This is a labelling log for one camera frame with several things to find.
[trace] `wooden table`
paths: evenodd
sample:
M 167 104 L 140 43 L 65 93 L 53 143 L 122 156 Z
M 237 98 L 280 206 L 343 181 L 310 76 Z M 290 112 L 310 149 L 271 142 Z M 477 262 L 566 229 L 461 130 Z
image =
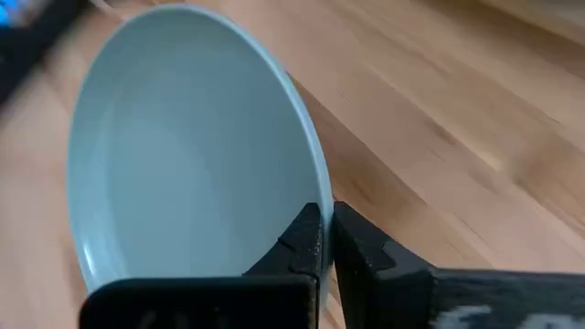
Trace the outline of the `wooden table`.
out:
M 289 71 L 335 196 L 443 267 L 585 272 L 585 48 L 469 1 L 196 1 Z M 95 11 L 0 116 L 0 327 L 73 328 L 69 117 Z M 343 327 L 336 290 L 323 328 Z

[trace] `wooden surface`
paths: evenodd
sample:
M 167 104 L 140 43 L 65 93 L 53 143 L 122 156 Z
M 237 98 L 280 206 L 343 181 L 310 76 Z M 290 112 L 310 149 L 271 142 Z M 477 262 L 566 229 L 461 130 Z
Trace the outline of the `wooden surface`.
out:
M 584 47 L 469 1 L 196 2 L 280 60 L 335 196 L 400 243 L 442 267 L 585 272 Z M 147 6 L 85 17 L 0 113 L 2 328 L 75 327 L 69 118 L 104 39 Z M 331 295 L 322 328 L 343 327 Z
M 580 0 L 482 0 L 510 15 L 585 45 L 585 3 Z

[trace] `plate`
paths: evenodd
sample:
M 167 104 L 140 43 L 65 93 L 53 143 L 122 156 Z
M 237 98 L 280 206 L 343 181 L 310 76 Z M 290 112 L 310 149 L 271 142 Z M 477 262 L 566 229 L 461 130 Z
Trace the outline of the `plate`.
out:
M 327 232 L 333 212 L 286 73 L 240 27 L 190 5 L 158 6 L 106 43 L 73 115 L 67 176 L 90 292 L 123 278 L 240 275 L 305 203 L 319 204 Z

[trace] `ceramic plate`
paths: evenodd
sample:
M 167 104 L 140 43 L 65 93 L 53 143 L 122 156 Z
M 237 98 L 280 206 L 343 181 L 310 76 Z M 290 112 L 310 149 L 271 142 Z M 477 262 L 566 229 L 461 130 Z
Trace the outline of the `ceramic plate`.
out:
M 241 28 L 160 6 L 91 66 L 69 139 L 71 230 L 90 291 L 240 275 L 303 205 L 332 213 L 321 146 L 285 72 Z

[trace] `wood grain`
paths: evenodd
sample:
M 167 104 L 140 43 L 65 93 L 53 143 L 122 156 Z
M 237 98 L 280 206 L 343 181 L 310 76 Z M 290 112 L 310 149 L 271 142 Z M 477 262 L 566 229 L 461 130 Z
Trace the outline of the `wood grain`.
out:
M 335 197 L 442 267 L 585 272 L 585 48 L 470 1 L 188 0 L 288 70 Z M 63 37 L 0 116 L 0 324 L 72 328 L 69 117 L 120 0 Z M 344 327 L 335 276 L 322 327 Z
M 482 0 L 507 13 L 585 45 L 585 4 L 575 0 Z

